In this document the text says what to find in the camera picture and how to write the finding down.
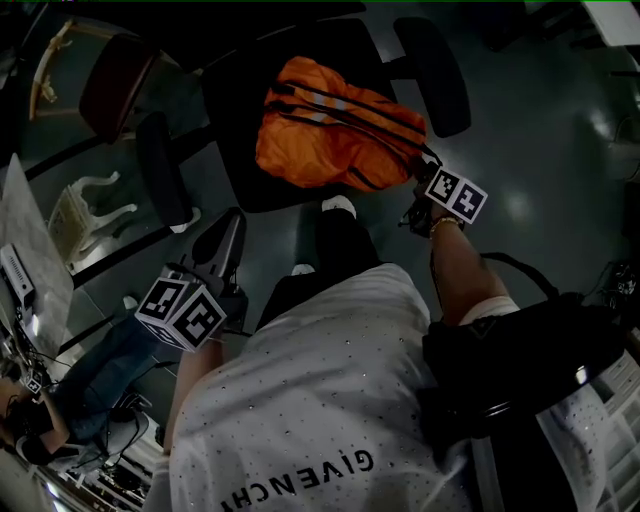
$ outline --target orange safety vest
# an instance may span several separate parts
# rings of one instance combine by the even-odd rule
[[[411,178],[422,156],[420,114],[306,57],[287,62],[264,106],[256,162],[299,187],[380,190]]]

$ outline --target white table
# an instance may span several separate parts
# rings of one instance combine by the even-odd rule
[[[13,155],[0,203],[0,244],[12,243],[36,291],[26,334],[36,350],[55,357],[62,344],[73,296],[73,280],[62,263],[31,193],[17,155]]]

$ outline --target gray floor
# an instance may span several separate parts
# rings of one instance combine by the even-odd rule
[[[614,51],[573,52],[568,36],[552,42],[524,37],[493,53],[482,45],[457,5],[368,4],[360,17],[385,61],[403,53],[393,32],[393,21],[401,16],[427,17],[437,24],[467,84],[472,127],[450,139],[432,135],[428,144],[448,168],[489,193],[479,219],[468,227],[470,239],[481,251],[503,251],[534,265],[562,291],[591,288],[604,265],[626,250],[620,235],[622,181],[614,177],[633,171],[633,165],[614,161],[609,141],[619,121],[634,113],[634,92],[629,82],[606,77],[612,61],[628,65],[625,56]],[[47,19],[39,39],[32,41],[34,69],[37,56],[62,21]],[[73,45],[63,51],[52,73],[58,107],[77,105],[86,76],[105,44],[86,35],[74,34],[71,39]],[[426,116],[415,82],[398,81],[394,89],[401,103]],[[207,122],[197,78],[164,62],[156,64],[138,105],[164,111],[176,134]],[[32,123],[25,117],[19,130],[25,167],[91,135],[78,117],[44,117]],[[159,221],[145,199],[133,144],[97,148],[35,180],[33,189],[45,218],[62,188],[77,177],[107,176],[118,170],[123,176],[120,192],[102,206],[129,201],[141,206],[137,222],[124,226],[120,242],[154,229]],[[182,170],[193,202],[206,218],[236,204],[215,144],[185,162]],[[412,187],[409,183],[376,194],[354,194],[353,202],[381,258],[411,274],[437,318],[439,307],[428,270],[429,242],[397,227],[412,201]],[[247,215],[247,242],[238,272],[238,282],[250,298],[245,330],[255,328],[278,279],[297,260],[313,259],[307,243],[311,226],[301,215],[309,207],[319,206]],[[69,331],[77,333],[109,314],[125,294],[143,296],[162,264],[179,256],[185,236],[149,248],[78,290]],[[520,305],[542,299],[526,278],[496,268]],[[242,340],[230,341],[229,352],[237,353],[241,345]],[[164,350],[158,357],[164,360],[176,354]],[[157,370],[141,385],[154,402],[153,416],[162,422],[173,378]]]

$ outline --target bracelet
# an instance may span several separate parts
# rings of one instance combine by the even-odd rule
[[[433,225],[431,226],[431,229],[429,230],[429,240],[433,238],[433,234],[436,232],[436,229],[438,228],[438,226],[440,226],[441,224],[444,224],[445,222],[451,222],[456,226],[460,225],[460,221],[456,217],[453,217],[450,215],[445,215],[444,217],[440,217],[437,221],[433,223]]]

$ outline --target sneaker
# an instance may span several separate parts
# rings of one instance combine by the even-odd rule
[[[122,297],[122,302],[124,303],[124,309],[126,311],[131,311],[132,309],[136,309],[138,307],[138,301],[131,295],[125,295],[124,297]]]
[[[293,267],[291,271],[292,276],[303,276],[305,274],[313,274],[316,271],[311,265],[299,264]]]
[[[349,201],[346,197],[335,196],[335,197],[332,197],[331,199],[326,199],[325,201],[322,201],[323,212],[326,212],[327,210],[335,210],[336,208],[339,208],[341,210],[347,210],[351,215],[353,215],[354,219],[356,218],[356,208],[355,206],[353,206],[353,203]]]

